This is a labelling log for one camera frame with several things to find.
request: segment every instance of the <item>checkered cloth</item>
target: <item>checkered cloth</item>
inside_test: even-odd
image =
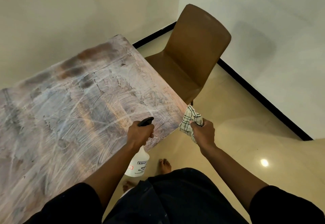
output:
[[[182,123],[179,125],[179,130],[181,132],[186,133],[187,135],[192,137],[192,140],[194,143],[196,143],[194,135],[193,135],[193,129],[191,128],[191,125],[189,124],[189,121],[193,120],[196,122],[199,126],[203,126],[203,119],[200,114],[195,112],[193,107],[191,105],[187,106],[187,109],[185,110],[185,114],[182,120]]]

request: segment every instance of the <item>weathered table surface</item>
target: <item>weathered table surface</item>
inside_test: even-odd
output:
[[[186,104],[121,35],[0,91],[0,223],[21,223],[84,180],[155,119],[146,150]]]

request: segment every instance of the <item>person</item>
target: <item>person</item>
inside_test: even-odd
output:
[[[26,223],[101,223],[104,210],[132,157],[146,144],[154,125],[129,127],[127,143],[84,182],[47,202]],[[310,201],[270,186],[238,164],[214,142],[213,123],[192,122],[201,153],[229,186],[253,224],[325,223]],[[140,181],[119,199],[104,220],[112,223],[247,223],[213,182],[196,169],[171,171],[160,161],[160,175]]]

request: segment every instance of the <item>spray bottle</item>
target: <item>spray bottle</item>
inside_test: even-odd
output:
[[[142,120],[138,126],[144,127],[149,124],[151,124],[153,117],[146,118]],[[140,147],[140,150],[138,153],[134,155],[132,158],[129,167],[127,168],[126,172],[124,173],[127,176],[130,177],[139,177],[144,174],[144,170],[146,169],[147,162],[149,160],[149,154],[144,151],[143,145]]]

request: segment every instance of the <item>tiled floor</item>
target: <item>tiled floor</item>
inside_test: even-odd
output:
[[[140,47],[144,56],[160,52],[170,32]],[[216,65],[194,108],[215,127],[216,144],[266,183],[306,198],[325,211],[325,139],[303,142],[227,72]],[[150,152],[144,177],[153,176],[159,158],[172,169],[192,167],[205,173],[247,220],[249,216],[230,189],[201,155],[190,137],[174,131]],[[265,159],[268,166],[263,166]],[[123,177],[106,213],[122,195]]]

